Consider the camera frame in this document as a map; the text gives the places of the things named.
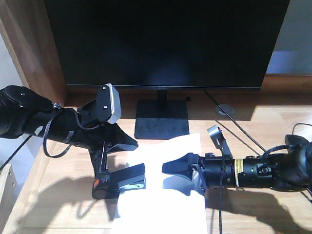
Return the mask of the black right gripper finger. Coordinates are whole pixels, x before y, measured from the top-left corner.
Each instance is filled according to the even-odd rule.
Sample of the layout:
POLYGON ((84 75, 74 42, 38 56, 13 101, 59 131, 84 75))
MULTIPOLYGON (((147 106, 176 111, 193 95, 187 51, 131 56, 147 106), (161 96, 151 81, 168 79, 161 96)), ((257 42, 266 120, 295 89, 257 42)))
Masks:
POLYGON ((201 195, 205 195, 208 185, 206 183, 203 170, 198 165, 192 166, 192 179, 194 183, 194 189, 201 195))
POLYGON ((162 172, 164 174, 179 176, 189 181, 193 180, 193 165, 197 164, 197 155, 187 153, 176 160, 163 163, 162 172))

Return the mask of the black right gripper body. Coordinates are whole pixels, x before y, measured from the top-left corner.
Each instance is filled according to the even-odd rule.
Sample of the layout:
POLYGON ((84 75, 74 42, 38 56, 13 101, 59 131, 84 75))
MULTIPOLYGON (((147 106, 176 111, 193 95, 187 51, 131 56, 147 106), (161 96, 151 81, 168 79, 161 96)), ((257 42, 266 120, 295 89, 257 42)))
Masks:
POLYGON ((202 186, 204 189, 210 188, 234 188, 236 187, 236 178, 234 175, 234 159, 232 156, 224 156, 225 170, 223 171, 222 184, 220 184, 220 175, 222 172, 222 157, 215 156, 213 153, 207 153, 205 156, 198 157, 198 165, 202 174, 202 186))

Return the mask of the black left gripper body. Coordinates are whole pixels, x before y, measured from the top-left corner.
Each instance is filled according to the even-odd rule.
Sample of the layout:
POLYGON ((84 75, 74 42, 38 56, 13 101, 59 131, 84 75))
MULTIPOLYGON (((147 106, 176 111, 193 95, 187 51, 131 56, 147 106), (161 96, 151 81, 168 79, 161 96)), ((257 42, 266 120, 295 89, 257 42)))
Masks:
POLYGON ((91 151, 113 150, 121 143, 122 129, 115 123, 93 123, 82 125, 82 115, 73 108, 55 108, 46 119, 46 140, 67 145, 58 156, 65 155, 70 147, 76 146, 91 151))

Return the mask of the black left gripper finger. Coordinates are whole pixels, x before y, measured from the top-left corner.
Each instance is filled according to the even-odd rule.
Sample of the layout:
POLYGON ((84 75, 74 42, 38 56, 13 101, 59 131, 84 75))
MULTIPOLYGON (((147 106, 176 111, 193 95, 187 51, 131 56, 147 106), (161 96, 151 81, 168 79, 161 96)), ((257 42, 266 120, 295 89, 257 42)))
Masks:
POLYGON ((134 151, 138 142, 127 135, 117 124, 110 127, 107 138, 107 153, 134 151))
POLYGON ((108 175, 107 154, 105 146, 96 150, 89 150, 95 178, 105 178, 108 175))

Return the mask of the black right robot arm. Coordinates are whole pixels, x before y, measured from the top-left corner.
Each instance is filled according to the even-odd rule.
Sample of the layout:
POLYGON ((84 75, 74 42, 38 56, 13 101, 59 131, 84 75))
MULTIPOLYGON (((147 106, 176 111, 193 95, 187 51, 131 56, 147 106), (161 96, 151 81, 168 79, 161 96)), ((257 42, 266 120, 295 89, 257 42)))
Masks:
POLYGON ((300 192, 312 188, 312 144, 283 145, 288 153, 259 157, 222 158, 188 153, 166 162, 162 172, 192 180, 197 171, 204 189, 270 188, 279 192, 300 192))

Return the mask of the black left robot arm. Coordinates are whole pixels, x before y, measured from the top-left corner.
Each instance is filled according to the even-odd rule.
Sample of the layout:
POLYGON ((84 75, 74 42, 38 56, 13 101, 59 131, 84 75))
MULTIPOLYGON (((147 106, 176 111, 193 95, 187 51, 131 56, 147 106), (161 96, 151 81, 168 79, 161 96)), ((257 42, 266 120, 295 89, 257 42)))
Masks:
POLYGON ((109 175, 107 154, 133 151, 137 141, 117 125, 121 118, 119 93, 110 84, 94 100, 77 110, 63 108, 34 91, 10 85, 0 91, 0 136, 16 139, 23 134, 89 150, 95 178, 109 175))

